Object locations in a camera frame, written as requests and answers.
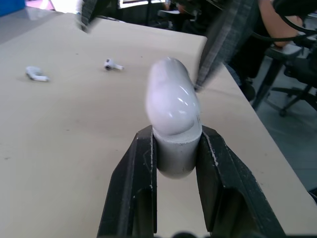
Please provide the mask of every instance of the person's arm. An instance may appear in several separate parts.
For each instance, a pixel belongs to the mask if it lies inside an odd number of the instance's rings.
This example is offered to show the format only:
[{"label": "person's arm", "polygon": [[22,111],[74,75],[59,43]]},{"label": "person's arm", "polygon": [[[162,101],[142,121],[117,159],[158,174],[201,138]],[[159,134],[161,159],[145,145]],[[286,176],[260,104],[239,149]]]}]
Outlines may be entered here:
[{"label": "person's arm", "polygon": [[[290,27],[282,18],[275,12],[270,0],[259,0],[259,8],[265,28],[272,38],[294,37],[298,31]],[[298,26],[302,26],[302,20],[297,16],[287,17],[291,22]],[[288,42],[275,42],[274,44],[283,47]]]}]

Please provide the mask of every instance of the chair base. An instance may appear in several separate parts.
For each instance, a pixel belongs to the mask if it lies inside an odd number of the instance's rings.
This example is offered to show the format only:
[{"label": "chair base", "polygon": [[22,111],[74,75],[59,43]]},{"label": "chair base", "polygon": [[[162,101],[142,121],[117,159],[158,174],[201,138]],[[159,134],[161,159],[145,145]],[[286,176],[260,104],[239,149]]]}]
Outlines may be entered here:
[{"label": "chair base", "polygon": [[309,91],[312,86],[307,85],[304,90],[299,88],[272,88],[271,91],[286,93],[287,97],[296,96],[292,101],[286,104],[280,111],[279,115],[281,117],[285,117],[287,115],[287,109],[289,109],[292,105],[294,105],[299,100],[306,101],[309,105],[311,105],[317,111],[317,96],[310,94]]}]

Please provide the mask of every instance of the black cable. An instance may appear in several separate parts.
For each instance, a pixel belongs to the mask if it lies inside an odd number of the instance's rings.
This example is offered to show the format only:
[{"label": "black cable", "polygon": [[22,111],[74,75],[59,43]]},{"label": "black cable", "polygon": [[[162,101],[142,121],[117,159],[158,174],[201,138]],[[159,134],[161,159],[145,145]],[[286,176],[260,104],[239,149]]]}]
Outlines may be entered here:
[{"label": "black cable", "polygon": [[287,38],[271,38],[271,37],[266,37],[266,36],[261,36],[255,32],[252,33],[252,36],[263,40],[263,41],[271,41],[271,42],[281,42],[281,41],[293,41],[293,40],[300,40],[300,39],[304,39],[308,36],[312,36],[317,34],[317,31],[311,32],[311,33],[307,33],[305,35],[301,35],[301,36],[294,36],[294,37],[287,37]]},{"label": "black cable", "polygon": [[306,29],[304,27],[301,27],[301,26],[294,24],[293,22],[288,20],[286,16],[280,16],[280,17],[283,19],[283,21],[285,21],[290,27],[294,28],[295,30],[298,30],[298,31],[304,32],[304,33],[311,33],[311,32],[314,32],[315,34],[317,33],[316,30]]}]

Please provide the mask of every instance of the person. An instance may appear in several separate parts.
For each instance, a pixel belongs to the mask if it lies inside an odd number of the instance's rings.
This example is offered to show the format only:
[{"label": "person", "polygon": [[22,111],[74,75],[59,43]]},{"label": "person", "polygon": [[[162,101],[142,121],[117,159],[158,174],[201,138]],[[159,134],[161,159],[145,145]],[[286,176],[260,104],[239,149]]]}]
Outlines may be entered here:
[{"label": "person", "polygon": [[[205,35],[210,24],[222,11],[227,4],[227,0],[200,0],[200,11],[195,21],[185,20],[182,23],[182,32]],[[260,14],[254,26],[254,32],[272,38],[294,37],[298,31],[285,23],[275,12],[272,0],[258,0]],[[180,12],[185,12],[186,5],[178,5]],[[303,20],[298,16],[287,17],[294,24],[302,26]],[[248,78],[255,78],[262,64],[265,51],[271,46],[272,42],[263,41],[250,36],[240,47],[231,61],[225,66],[235,79],[240,89],[251,101],[255,97],[253,87],[247,82]],[[288,42],[275,42],[277,47],[284,47]]]},{"label": "person", "polygon": [[[254,27],[254,32],[272,38],[288,38],[297,35],[298,31],[290,27],[275,12],[271,0],[258,0],[260,15]],[[298,26],[303,25],[303,20],[298,16],[287,17]],[[231,61],[226,65],[240,89],[251,101],[255,97],[253,87],[247,82],[248,78],[255,78],[264,59],[265,51],[272,42],[263,41],[253,36],[249,37],[241,46]],[[277,47],[284,47],[288,42],[274,42]]]}]

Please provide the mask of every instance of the white earbud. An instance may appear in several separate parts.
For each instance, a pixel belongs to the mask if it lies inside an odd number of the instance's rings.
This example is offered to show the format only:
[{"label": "white earbud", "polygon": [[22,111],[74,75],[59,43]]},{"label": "white earbud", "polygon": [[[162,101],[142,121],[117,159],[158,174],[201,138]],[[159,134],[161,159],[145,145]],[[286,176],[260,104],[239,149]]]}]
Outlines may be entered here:
[{"label": "white earbud", "polygon": [[112,69],[118,69],[118,70],[123,70],[124,68],[118,64],[115,64],[113,60],[107,59],[104,63],[104,67],[106,70],[112,70]]},{"label": "white earbud", "polygon": [[188,175],[202,134],[200,106],[186,67],[166,58],[150,71],[146,111],[158,142],[158,169],[167,177]]},{"label": "white earbud", "polygon": [[47,76],[43,75],[43,72],[38,67],[28,66],[25,71],[26,75],[32,80],[40,82],[48,82],[50,80]]}]

